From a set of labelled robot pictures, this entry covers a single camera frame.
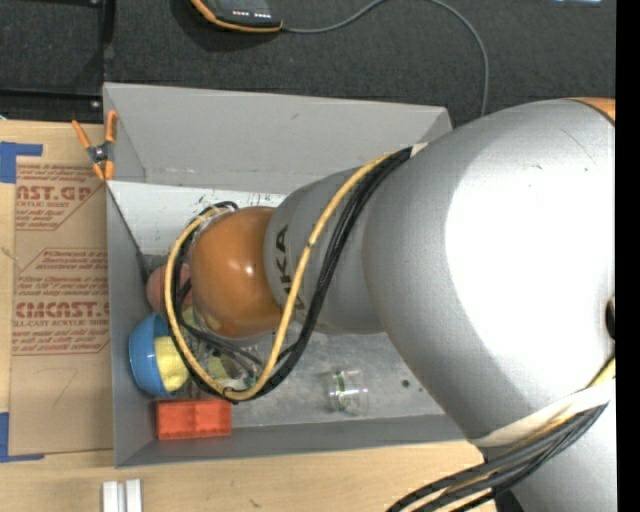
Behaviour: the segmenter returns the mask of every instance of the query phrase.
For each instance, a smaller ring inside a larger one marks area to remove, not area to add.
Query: red toy brick
[[[226,400],[158,400],[158,439],[231,435],[231,404]]]

